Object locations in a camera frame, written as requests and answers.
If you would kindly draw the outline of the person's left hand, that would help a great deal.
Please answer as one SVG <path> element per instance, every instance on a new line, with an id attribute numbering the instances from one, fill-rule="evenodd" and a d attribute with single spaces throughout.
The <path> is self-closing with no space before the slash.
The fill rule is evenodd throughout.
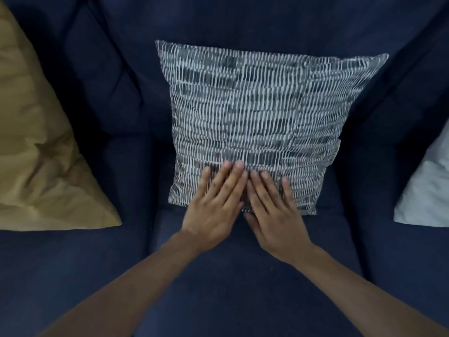
<path id="1" fill-rule="evenodd" d="M 205 196 L 197 202 L 192 198 L 187 207 L 181 234 L 193 243 L 197 253 L 210 250 L 224 241 L 243 207 L 241 199 L 235 207 L 225 207 L 222 204 L 222 186 L 234 164 L 226 160 L 213 178 L 210 169 L 210 181 Z M 247 179 L 248 172 L 245 170 L 245 185 Z"/>

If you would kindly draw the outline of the person's right hand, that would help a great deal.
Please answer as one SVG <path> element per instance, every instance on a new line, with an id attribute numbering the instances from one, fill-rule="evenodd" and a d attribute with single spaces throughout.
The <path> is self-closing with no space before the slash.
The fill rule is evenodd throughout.
<path id="1" fill-rule="evenodd" d="M 259 174 L 266 186 L 275 212 L 267 216 L 256 216 L 263 238 L 257 239 L 259 245 L 276 259 L 301 269 L 308 261 L 315 245 L 311 242 L 301 216 L 283 216 L 281 212 L 284 195 L 275 187 L 271 176 L 263 171 Z M 246 192 L 250 200 L 250 180 L 246 184 Z"/>

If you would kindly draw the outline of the grey white patterned cushion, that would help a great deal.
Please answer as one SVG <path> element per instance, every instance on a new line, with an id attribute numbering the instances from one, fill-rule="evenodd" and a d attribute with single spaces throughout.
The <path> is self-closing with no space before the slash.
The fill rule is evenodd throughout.
<path id="1" fill-rule="evenodd" d="M 168 203 L 187 207 L 202 170 L 243 161 L 287 177 L 302 215 L 317 214 L 350 109 L 389 59 L 240 51 L 156 41 L 171 97 L 176 164 Z"/>

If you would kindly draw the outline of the person's right forearm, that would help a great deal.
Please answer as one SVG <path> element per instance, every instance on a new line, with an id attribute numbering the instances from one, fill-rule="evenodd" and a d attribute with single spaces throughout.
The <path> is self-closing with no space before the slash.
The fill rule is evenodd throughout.
<path id="1" fill-rule="evenodd" d="M 449 337 L 449 330 L 312 246 L 292 266 L 319 288 L 364 337 Z"/>

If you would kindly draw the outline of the person's left forearm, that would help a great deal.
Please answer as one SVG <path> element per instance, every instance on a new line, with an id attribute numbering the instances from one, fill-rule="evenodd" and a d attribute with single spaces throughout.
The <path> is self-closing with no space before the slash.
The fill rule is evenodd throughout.
<path id="1" fill-rule="evenodd" d="M 72 308 L 38 337 L 131 337 L 150 306 L 200 253 L 177 232 L 158 251 Z"/>

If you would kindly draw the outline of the mustard yellow cushion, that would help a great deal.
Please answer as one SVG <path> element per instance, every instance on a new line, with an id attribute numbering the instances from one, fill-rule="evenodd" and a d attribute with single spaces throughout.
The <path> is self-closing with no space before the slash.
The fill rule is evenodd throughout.
<path id="1" fill-rule="evenodd" d="M 37 54 L 0 0 L 0 230 L 120 226 Z"/>

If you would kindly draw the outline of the dark blue sofa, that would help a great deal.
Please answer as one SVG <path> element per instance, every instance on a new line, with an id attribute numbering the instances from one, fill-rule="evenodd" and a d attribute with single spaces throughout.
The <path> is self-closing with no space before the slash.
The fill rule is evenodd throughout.
<path id="1" fill-rule="evenodd" d="M 353 104 L 311 240 L 449 329 L 449 228 L 393 220 L 449 120 L 449 0 L 3 0 L 123 224 L 0 231 L 0 337 L 36 337 L 179 230 L 155 41 L 389 60 Z"/>

